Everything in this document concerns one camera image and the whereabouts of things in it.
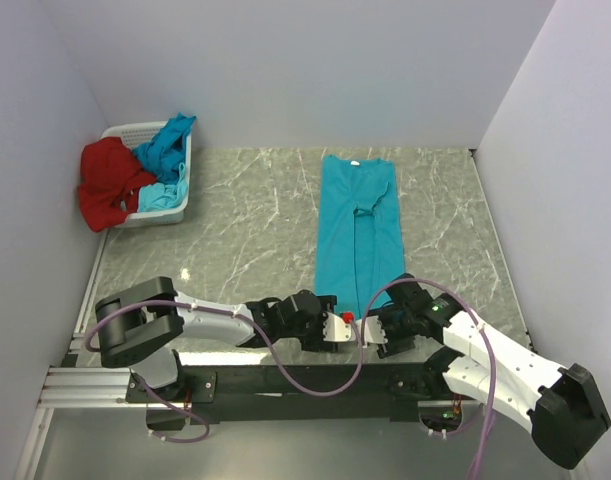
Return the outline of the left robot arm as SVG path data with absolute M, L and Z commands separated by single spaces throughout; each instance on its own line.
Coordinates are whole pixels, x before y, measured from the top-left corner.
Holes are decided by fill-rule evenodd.
M 296 339 L 303 351 L 335 353 L 338 345 L 324 339 L 324 323 L 335 296 L 301 290 L 284 299 L 265 297 L 225 305 L 192 298 L 158 276 L 99 300 L 95 307 L 98 345 L 105 368 L 128 368 L 145 381 L 161 401 L 184 392 L 185 373 L 179 354 L 169 347 L 177 338 L 226 343 L 237 348 L 263 348 L 262 334 L 240 319 L 249 318 L 271 344 Z

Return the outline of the aluminium rail frame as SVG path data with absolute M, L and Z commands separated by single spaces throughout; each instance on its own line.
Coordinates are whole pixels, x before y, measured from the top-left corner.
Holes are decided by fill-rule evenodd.
M 84 330 L 88 324 L 86 317 L 88 306 L 92 303 L 92 294 L 96 292 L 97 273 L 107 249 L 106 245 L 107 233 L 101 236 L 66 358 L 81 352 Z M 38 466 L 56 410 L 136 408 L 129 407 L 125 400 L 120 398 L 120 394 L 123 393 L 121 387 L 127 390 L 127 386 L 123 384 L 128 381 L 126 376 L 128 374 L 129 371 L 125 369 L 105 371 L 100 367 L 50 368 L 13 478 L 37 478 Z

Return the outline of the red t shirt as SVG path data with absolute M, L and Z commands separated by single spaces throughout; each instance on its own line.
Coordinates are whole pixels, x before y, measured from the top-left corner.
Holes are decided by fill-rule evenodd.
M 139 191 L 156 177 L 146 171 L 119 137 L 86 145 L 81 154 L 79 209 L 95 233 L 121 225 L 138 209 Z

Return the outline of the white laundry basket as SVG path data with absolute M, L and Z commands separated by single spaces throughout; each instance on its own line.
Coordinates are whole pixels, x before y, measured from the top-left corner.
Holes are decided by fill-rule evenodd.
M 131 123 L 107 128 L 101 138 L 118 137 L 124 146 L 133 149 L 139 145 L 149 142 L 166 125 L 165 121 Z M 184 148 L 185 153 L 185 179 L 190 184 L 191 164 L 192 164 L 192 139 L 188 135 Z M 189 193 L 186 193 L 179 206 L 171 209 L 133 213 L 127 216 L 126 220 L 117 226 L 118 229 L 148 227 L 158 225 L 172 225 L 183 221 L 185 210 L 189 203 Z

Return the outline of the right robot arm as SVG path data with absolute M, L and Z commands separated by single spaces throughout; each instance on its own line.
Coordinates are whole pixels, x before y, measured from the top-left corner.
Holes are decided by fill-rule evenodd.
M 411 330 L 441 344 L 439 365 L 426 371 L 429 395 L 479 401 L 524 428 L 554 464 L 575 469 L 610 429 L 611 419 L 591 372 L 539 356 L 484 321 L 462 298 L 432 281 L 403 274 L 382 287 Z

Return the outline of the black mounting beam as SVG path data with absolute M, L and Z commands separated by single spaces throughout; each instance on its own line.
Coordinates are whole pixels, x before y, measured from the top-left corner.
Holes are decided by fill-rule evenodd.
M 182 384 L 161 391 L 171 403 L 188 402 L 211 423 L 265 420 L 386 418 L 415 422 L 419 404 L 450 404 L 441 375 L 421 363 L 366 364 L 355 382 L 332 397 L 297 390 L 275 365 L 185 366 Z

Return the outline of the teal t shirt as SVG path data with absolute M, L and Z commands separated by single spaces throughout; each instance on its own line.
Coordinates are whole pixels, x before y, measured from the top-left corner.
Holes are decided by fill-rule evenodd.
M 393 163 L 323 159 L 314 292 L 359 317 L 387 302 L 379 288 L 406 271 Z
M 138 213 L 174 209 L 187 197 L 187 140 L 195 120 L 179 113 L 149 142 L 132 150 L 143 169 L 155 177 L 153 184 L 139 190 Z

